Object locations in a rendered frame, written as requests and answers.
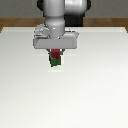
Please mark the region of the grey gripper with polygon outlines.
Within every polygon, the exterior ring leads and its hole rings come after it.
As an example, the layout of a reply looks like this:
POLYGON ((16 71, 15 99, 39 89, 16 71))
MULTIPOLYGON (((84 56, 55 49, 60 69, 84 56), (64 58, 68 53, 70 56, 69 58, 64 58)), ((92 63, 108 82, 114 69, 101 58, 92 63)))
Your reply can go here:
POLYGON ((36 33, 33 39, 35 49, 76 49, 79 33, 75 31, 66 31, 61 37, 51 38, 42 33, 36 33))

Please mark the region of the red cube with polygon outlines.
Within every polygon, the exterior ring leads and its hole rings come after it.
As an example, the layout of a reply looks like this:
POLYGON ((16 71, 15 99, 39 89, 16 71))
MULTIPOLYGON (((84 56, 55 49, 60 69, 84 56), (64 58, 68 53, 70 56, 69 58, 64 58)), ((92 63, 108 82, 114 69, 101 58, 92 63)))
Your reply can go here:
POLYGON ((61 51, 59 49, 52 49, 50 51, 50 56, 55 59, 59 59, 61 56, 61 51))

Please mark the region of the green cube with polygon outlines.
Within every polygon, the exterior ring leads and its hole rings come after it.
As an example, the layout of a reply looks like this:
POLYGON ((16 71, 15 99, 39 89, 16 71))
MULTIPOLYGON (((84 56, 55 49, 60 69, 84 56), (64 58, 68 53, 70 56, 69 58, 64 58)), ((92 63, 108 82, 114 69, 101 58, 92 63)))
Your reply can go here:
POLYGON ((50 61, 51 67, 61 65, 61 57, 59 59, 56 59, 49 56, 49 61, 50 61))

